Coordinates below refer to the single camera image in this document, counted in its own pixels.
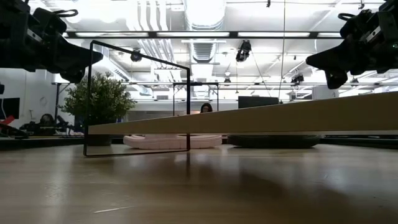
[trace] black rectangular frame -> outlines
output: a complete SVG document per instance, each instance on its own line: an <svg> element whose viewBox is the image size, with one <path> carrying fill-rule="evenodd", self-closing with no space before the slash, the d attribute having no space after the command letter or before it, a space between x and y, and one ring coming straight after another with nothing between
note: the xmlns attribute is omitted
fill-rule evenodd
<svg viewBox="0 0 398 224"><path fill-rule="evenodd" d="M158 58L154 58L148 55L143 55L140 54L139 52L133 52L130 50L126 50L124 48L121 47L117 47L117 46L113 46L111 44L106 44L104 42L100 42L97 40L93 40L90 43L90 66L88 67L88 77L87 77L87 101L86 101L86 122L85 122L85 140L84 140L84 145L83 145L83 155L85 157L88 158L99 158L99 157L114 157L114 156L133 156L133 155L144 155L144 154L160 154L160 153L170 153L170 152L188 152L191 149L191 138L190 138L190 133L187 133L187 148L186 150L172 150L172 151L156 151L156 152L137 152L137 153L121 153L121 154L93 154L93 155L89 155L87 153L87 143L88 143L88 120L90 118L90 96L91 96L91 73L93 71L93 65L92 65L92 61L93 61L93 52L94 52L94 45L100 45L103 47L107 47L110 49L114 49L114 50L118 50L121 52L124 52L126 54L131 54L131 55L136 55L142 58L146 58L149 60L153 60L155 62L159 62L159 63L164 63L166 65L171 65L177 68L181 68L187 71L187 82L184 83L187 85L187 114L191 113L191 70L188 67L184 67L182 65L176 64L176 63L172 63L172 62L168 62L165 60L161 60Z"/></svg>

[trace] fluorescent light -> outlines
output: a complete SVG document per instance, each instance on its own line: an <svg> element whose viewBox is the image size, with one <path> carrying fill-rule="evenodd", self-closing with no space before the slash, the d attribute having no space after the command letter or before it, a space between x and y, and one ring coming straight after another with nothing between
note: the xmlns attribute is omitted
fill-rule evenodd
<svg viewBox="0 0 398 224"><path fill-rule="evenodd" d="M308 57L311 56L313 54L311 53L286 53L285 56L297 56L297 57Z"/></svg>
<svg viewBox="0 0 398 224"><path fill-rule="evenodd" d="M318 34L318 37L341 37L340 33L337 32L322 32Z"/></svg>
<svg viewBox="0 0 398 224"><path fill-rule="evenodd" d="M308 37L309 32L238 32L238 37Z"/></svg>
<svg viewBox="0 0 398 224"><path fill-rule="evenodd" d="M381 81L380 83L387 83L387 82L393 83L393 82L395 82L395 81L397 81L397 80L398 80L398 77L387 78L387 79Z"/></svg>
<svg viewBox="0 0 398 224"><path fill-rule="evenodd" d="M226 40L181 40L183 44L225 44Z"/></svg>
<svg viewBox="0 0 398 224"><path fill-rule="evenodd" d="M77 32L78 37L148 37L147 32Z"/></svg>
<svg viewBox="0 0 398 224"><path fill-rule="evenodd" d="M154 69L155 71L181 71L182 69L181 68L175 68L175 67L173 67L173 68L155 68Z"/></svg>
<svg viewBox="0 0 398 224"><path fill-rule="evenodd" d="M229 32L158 32L159 37L228 37Z"/></svg>
<svg viewBox="0 0 398 224"><path fill-rule="evenodd" d="M155 99L141 99L141 100L134 100L138 102L143 102L143 101L164 101L164 100L155 100Z"/></svg>
<svg viewBox="0 0 398 224"><path fill-rule="evenodd" d="M255 85L255 83L234 83L234 82L231 82L231 83L219 83L219 85L228 85L228 86L230 86L230 85Z"/></svg>
<svg viewBox="0 0 398 224"><path fill-rule="evenodd" d="M125 85L173 85L170 82L130 82L130 83L123 83Z"/></svg>

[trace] person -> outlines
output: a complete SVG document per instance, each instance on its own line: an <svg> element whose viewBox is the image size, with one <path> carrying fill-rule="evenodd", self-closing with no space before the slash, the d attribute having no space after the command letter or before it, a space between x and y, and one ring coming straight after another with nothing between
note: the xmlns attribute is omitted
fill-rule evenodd
<svg viewBox="0 0 398 224"><path fill-rule="evenodd" d="M200 108L200 113L213 112L213 108L209 103L204 103Z"/></svg>

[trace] hanging wire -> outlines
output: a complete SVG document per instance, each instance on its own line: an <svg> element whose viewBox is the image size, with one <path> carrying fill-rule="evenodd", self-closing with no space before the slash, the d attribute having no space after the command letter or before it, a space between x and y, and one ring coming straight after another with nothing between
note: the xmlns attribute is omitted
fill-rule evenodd
<svg viewBox="0 0 398 224"><path fill-rule="evenodd" d="M254 56L254 52L252 51L251 54L253 55L253 59L254 59L254 62L256 63L256 67L257 67L257 70L259 71L259 74L260 74L260 77L261 77L261 79L262 79L262 82L263 82L264 86L266 86L266 90L267 90L267 92L268 92L268 95L269 95L270 97L272 97L271 94L269 93L267 84L266 84L266 82L264 81L264 78L263 78L262 75L261 75L260 68L259 68L259 66L258 66L258 64L257 64L257 60L256 60L256 58L255 58L255 56Z"/></svg>
<svg viewBox="0 0 398 224"><path fill-rule="evenodd" d="M278 100L280 99L280 88L282 86L282 79L284 77L285 31L286 31L286 0L284 0L284 39L283 39L283 43L282 43L282 68L280 68L280 82L279 82Z"/></svg>
<svg viewBox="0 0 398 224"><path fill-rule="evenodd" d="M235 81L236 92L235 93L238 94L239 93L239 91L238 91L238 61L236 61L235 69L236 69L236 81Z"/></svg>

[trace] ceiling duct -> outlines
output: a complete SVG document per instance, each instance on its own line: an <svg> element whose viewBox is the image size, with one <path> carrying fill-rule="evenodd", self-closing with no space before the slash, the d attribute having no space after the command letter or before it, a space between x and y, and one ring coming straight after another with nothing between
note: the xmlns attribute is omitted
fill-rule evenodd
<svg viewBox="0 0 398 224"><path fill-rule="evenodd" d="M225 0L184 0L185 23L188 30L221 30L225 16ZM214 43L191 43L190 51L198 63L209 63L216 52Z"/></svg>
<svg viewBox="0 0 398 224"><path fill-rule="evenodd" d="M104 55L101 61L93 65L98 68L97 70L101 71L100 68L102 67L109 70L112 74L121 77L124 82L139 82L139 80L134 79L127 71L125 71L122 66L109 58L109 49L107 47L94 45L94 50L101 52ZM141 96L153 96L153 91L150 88L146 88L142 85L132 85L132 87L139 91Z"/></svg>

